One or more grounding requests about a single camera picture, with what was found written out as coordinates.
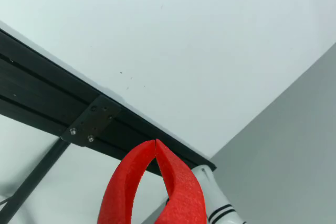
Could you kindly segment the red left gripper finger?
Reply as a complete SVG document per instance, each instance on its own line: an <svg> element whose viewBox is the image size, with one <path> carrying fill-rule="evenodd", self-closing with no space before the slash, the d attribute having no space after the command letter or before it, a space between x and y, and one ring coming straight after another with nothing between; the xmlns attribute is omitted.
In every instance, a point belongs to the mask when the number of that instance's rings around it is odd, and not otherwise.
<svg viewBox="0 0 336 224"><path fill-rule="evenodd" d="M155 140L150 140L136 146L122 159L105 190L97 223L131 223L138 185L154 158Z"/></svg>

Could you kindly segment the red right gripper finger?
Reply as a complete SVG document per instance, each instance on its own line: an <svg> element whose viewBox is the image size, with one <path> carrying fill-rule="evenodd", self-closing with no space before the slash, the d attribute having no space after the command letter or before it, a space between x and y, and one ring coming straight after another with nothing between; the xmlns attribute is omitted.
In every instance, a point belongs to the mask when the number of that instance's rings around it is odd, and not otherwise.
<svg viewBox="0 0 336 224"><path fill-rule="evenodd" d="M169 201L156 223L206 223L202 189L191 169L160 140L156 140L156 161Z"/></svg>

